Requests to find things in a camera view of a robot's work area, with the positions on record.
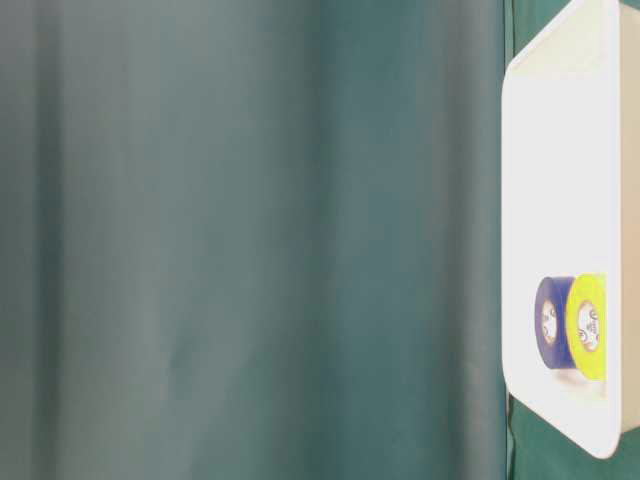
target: green cloth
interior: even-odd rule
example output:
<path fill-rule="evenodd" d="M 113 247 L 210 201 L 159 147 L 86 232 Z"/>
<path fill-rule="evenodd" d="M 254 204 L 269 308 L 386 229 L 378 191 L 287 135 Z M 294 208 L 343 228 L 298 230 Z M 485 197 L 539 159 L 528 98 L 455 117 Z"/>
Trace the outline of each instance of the green cloth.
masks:
<path fill-rule="evenodd" d="M 499 2 L 0 18 L 0 478 L 504 478 Z"/>
<path fill-rule="evenodd" d="M 517 54 L 568 2 L 566 0 L 506 0 L 512 12 Z M 640 7 L 638 0 L 625 2 Z M 510 480 L 631 480 L 640 478 L 640 429 L 624 434 L 616 453 L 598 460 L 576 446 L 515 399 L 510 402 L 508 452 Z"/>

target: blue tape roll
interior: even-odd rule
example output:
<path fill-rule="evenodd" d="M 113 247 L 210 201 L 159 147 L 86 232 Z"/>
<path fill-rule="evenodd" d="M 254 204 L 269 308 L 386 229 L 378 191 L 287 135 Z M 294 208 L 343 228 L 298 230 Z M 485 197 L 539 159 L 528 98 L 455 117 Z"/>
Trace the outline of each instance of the blue tape roll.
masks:
<path fill-rule="evenodd" d="M 549 368 L 575 368 L 571 356 L 565 307 L 573 277 L 545 277 L 538 286 L 535 306 L 535 330 L 538 350 Z"/>

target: tape core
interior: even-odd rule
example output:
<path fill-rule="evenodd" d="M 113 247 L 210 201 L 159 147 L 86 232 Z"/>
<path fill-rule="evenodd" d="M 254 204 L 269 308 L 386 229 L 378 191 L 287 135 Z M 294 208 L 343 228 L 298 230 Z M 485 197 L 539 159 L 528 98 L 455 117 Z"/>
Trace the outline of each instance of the tape core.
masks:
<path fill-rule="evenodd" d="M 553 345 L 558 336 L 558 318 L 556 307 L 550 300 L 545 300 L 542 305 L 542 336 L 548 345 Z"/>
<path fill-rule="evenodd" d="M 578 335 L 587 352 L 595 352 L 600 344 L 600 316 L 598 310 L 588 300 L 578 310 Z"/>

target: curtain fold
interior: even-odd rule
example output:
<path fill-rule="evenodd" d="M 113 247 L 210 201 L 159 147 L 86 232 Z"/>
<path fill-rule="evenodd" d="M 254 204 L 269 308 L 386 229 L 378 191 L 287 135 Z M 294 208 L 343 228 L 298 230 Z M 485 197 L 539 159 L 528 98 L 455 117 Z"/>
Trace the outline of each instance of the curtain fold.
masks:
<path fill-rule="evenodd" d="M 0 18 L 3 477 L 504 478 L 501 2 Z"/>

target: green curtain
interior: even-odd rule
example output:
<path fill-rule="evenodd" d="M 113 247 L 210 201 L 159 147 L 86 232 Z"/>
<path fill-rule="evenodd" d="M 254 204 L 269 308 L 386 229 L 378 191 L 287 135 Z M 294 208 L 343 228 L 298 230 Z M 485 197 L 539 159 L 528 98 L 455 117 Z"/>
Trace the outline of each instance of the green curtain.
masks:
<path fill-rule="evenodd" d="M 507 59 L 517 54 L 551 20 L 566 0 L 506 0 L 505 45 Z M 640 8 L 640 1 L 625 3 Z M 640 478 L 640 430 L 624 434 L 618 450 L 607 460 L 598 460 L 560 432 L 511 399 L 509 430 L 513 448 L 509 452 L 514 480 L 631 480 Z"/>
<path fill-rule="evenodd" d="M 0 18 L 2 478 L 504 478 L 500 2 Z"/>

